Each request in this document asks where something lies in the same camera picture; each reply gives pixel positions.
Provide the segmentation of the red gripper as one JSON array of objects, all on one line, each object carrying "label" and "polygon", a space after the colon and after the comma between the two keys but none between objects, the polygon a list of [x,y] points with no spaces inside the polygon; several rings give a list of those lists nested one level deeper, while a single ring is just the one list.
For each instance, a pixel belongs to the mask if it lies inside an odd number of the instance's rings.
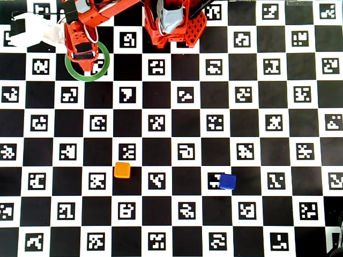
[{"label": "red gripper", "polygon": [[84,72],[93,70],[98,57],[98,31],[96,27],[81,21],[65,23],[65,45],[68,58],[78,64]]}]

